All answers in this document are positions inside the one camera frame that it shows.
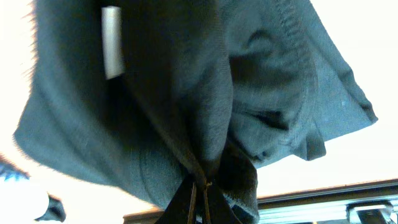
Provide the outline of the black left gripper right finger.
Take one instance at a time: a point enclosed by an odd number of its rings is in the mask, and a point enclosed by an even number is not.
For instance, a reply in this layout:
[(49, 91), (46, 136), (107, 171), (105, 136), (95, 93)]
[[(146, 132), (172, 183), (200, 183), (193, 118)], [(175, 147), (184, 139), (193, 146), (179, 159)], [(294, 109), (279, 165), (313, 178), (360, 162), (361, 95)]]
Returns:
[(203, 191), (203, 222), (205, 224), (242, 224), (215, 182), (207, 183)]

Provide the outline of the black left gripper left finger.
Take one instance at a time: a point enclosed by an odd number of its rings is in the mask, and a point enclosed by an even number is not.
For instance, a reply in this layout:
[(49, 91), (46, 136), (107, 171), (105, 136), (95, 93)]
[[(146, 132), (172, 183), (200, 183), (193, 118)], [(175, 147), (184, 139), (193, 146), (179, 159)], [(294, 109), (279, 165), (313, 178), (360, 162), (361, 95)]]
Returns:
[(155, 224), (196, 224), (197, 187), (187, 176)]

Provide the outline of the black t-shirt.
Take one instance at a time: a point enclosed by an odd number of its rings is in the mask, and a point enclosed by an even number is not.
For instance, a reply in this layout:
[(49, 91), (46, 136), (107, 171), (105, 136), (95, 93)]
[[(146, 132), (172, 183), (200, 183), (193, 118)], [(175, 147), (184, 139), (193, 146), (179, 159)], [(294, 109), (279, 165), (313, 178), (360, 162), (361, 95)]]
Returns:
[(187, 176), (257, 223), (257, 169), (377, 121), (311, 2), (37, 1), (14, 133), (35, 161), (164, 211)]

